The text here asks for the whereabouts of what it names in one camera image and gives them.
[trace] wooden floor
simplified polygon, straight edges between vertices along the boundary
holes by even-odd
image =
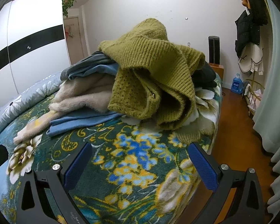
[[[226,163],[234,170],[246,171],[247,168],[253,167],[261,185],[263,201],[267,203],[273,195],[270,184],[276,178],[271,175],[271,157],[264,155],[262,151],[261,137],[253,130],[254,122],[248,116],[245,99],[226,88],[223,88],[223,92],[225,96],[223,96],[218,133],[212,155],[219,164]],[[232,189],[215,223],[224,219],[234,192],[235,190]],[[201,182],[178,224],[190,224],[211,193],[212,191],[207,190]],[[265,223],[268,223],[271,215],[266,213],[265,218]]]

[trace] black stripe on wardrobe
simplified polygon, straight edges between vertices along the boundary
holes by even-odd
[[[8,65],[9,61],[13,62],[35,49],[62,39],[64,39],[62,24],[26,36],[25,38],[9,45],[8,51],[7,47],[0,51],[0,69]]]

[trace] metal screw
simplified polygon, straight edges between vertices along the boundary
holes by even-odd
[[[250,172],[250,173],[255,173],[255,169],[252,168],[252,167],[250,167],[250,168],[249,168],[249,172]]]
[[[60,168],[59,164],[54,164],[52,167],[53,170],[58,170],[59,168]]]
[[[31,167],[27,167],[27,168],[25,169],[25,172],[26,172],[26,173],[31,173],[31,172],[32,172]]]
[[[222,165],[221,165],[221,168],[222,168],[223,170],[228,170],[228,169],[229,169],[229,167],[228,167],[227,164],[222,164]]]

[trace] blue detergent bottle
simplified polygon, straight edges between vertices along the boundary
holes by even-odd
[[[236,77],[232,81],[231,91],[238,94],[243,92],[243,82],[239,77],[239,73],[237,73]]]

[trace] bed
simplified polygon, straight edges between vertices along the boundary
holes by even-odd
[[[218,75],[215,81],[218,86],[207,90],[214,92],[220,107]],[[0,167],[0,210],[7,220],[16,221],[21,175],[27,166],[48,170],[62,163],[80,142],[88,141],[93,156],[69,194],[89,223],[176,223],[200,178],[174,131],[159,132],[150,121],[140,124],[122,116],[52,138],[44,131],[20,147],[14,145],[13,138],[27,122],[49,111],[60,83],[58,75],[49,76],[0,111],[0,144],[9,152],[9,161]],[[203,135],[199,141],[208,153],[214,145],[219,115],[220,110],[214,134]],[[47,195],[56,219],[65,223],[50,191]]]

